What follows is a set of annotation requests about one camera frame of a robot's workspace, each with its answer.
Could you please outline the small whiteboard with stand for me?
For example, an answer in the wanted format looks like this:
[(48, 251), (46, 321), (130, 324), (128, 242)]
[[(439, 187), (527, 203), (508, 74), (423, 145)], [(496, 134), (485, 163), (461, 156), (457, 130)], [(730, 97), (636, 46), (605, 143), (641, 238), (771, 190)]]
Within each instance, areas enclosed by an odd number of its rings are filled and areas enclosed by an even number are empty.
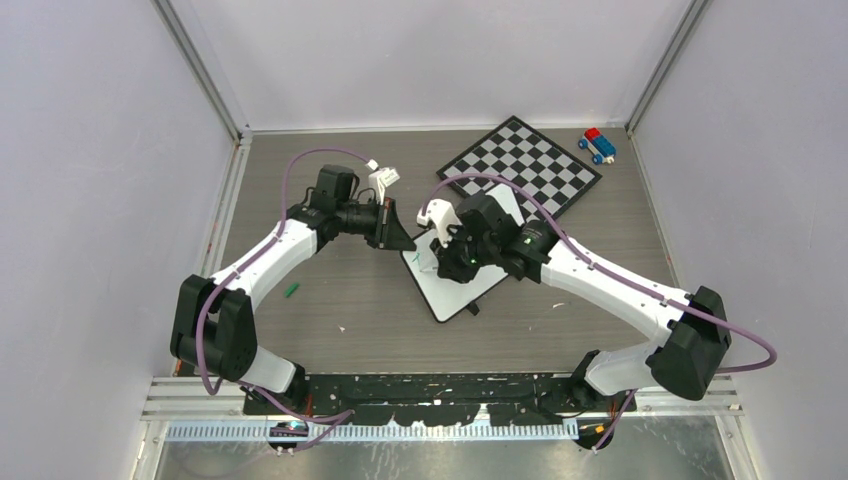
[(401, 259), (436, 321), (447, 322), (464, 310), (479, 313), (477, 301), (506, 278), (538, 281), (547, 252), (556, 243), (552, 231), (540, 220), (526, 218), (519, 195), (499, 184), (453, 205), (462, 225), (452, 231), (467, 231), (475, 237), (488, 234), (494, 243), (494, 263), (483, 266), (474, 280), (460, 284), (441, 279), (436, 272), (420, 272), (420, 266), (437, 265), (429, 245), (436, 239), (433, 229), (423, 229), (414, 238), (417, 249), (403, 252)]

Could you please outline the green marker cap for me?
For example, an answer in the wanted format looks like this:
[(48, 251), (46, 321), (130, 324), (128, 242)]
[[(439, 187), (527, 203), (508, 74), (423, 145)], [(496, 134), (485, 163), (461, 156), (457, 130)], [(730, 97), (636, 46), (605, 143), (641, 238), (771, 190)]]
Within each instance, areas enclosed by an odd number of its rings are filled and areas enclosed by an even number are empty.
[(294, 294), (294, 293), (295, 293), (295, 292), (299, 289), (299, 287), (300, 287), (300, 284), (299, 284), (299, 283), (293, 283), (293, 284), (291, 284), (291, 285), (290, 285), (290, 286), (289, 286), (289, 287), (285, 290), (285, 292), (284, 292), (284, 296), (285, 296), (286, 298), (291, 297), (291, 296), (292, 296), (292, 295), (293, 295), (293, 294)]

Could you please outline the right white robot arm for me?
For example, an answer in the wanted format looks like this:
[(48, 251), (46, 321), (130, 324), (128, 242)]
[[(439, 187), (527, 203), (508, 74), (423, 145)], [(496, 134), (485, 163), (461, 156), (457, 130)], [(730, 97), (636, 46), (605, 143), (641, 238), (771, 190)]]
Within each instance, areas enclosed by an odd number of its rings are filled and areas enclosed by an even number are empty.
[(417, 223), (436, 233), (430, 248), (442, 279), (470, 284), (483, 268), (495, 266), (517, 280), (578, 295), (646, 337), (633, 347), (584, 356), (564, 383), (576, 408), (596, 410), (621, 392), (653, 386), (698, 401), (731, 345), (728, 329), (699, 316), (725, 317), (713, 290), (690, 294), (608, 264), (576, 241), (561, 239), (546, 221), (516, 220), (489, 194), (479, 192), (459, 206), (434, 199)]

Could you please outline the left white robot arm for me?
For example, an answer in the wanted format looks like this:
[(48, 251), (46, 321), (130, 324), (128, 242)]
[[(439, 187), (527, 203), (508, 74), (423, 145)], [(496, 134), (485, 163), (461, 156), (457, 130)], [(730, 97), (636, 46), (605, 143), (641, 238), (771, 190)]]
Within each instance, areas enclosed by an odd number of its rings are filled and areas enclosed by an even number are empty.
[(368, 191), (360, 201), (355, 172), (323, 166), (304, 199), (248, 253), (210, 278), (191, 275), (180, 286), (170, 340), (171, 354), (209, 375), (268, 392), (280, 412), (298, 412), (307, 398), (305, 369), (258, 343), (254, 313), (296, 266), (340, 234), (359, 235), (374, 249), (412, 251), (415, 244), (399, 221), (386, 190), (398, 181), (391, 167), (369, 164)]

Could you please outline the black white checkerboard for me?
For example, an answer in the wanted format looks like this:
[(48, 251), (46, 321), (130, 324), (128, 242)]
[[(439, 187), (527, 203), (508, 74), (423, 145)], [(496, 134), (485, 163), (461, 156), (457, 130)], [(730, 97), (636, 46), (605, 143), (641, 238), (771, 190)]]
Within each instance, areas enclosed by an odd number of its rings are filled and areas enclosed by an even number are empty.
[(437, 171), (497, 175), (519, 186), (557, 219), (602, 179), (593, 167), (516, 116), (485, 133)]

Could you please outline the red blue toy car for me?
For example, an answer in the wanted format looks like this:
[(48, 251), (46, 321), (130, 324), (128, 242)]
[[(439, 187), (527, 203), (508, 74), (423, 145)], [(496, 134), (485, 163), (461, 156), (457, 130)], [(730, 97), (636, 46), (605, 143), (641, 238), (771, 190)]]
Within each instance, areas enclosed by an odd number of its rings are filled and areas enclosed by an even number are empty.
[(595, 165), (612, 164), (615, 162), (617, 150), (606, 136), (595, 127), (584, 131), (578, 140), (581, 150), (588, 150)]

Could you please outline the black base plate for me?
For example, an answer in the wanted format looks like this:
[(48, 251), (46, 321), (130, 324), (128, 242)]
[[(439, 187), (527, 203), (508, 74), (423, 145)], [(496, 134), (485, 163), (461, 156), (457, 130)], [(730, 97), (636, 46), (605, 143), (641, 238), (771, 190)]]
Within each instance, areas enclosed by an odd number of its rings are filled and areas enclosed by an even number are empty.
[(312, 374), (296, 377), (284, 393), (239, 387), (247, 415), (292, 411), (358, 426), (468, 426), (480, 414), (496, 427), (553, 426), (584, 414), (609, 423), (635, 408), (628, 392), (603, 396), (556, 373)]

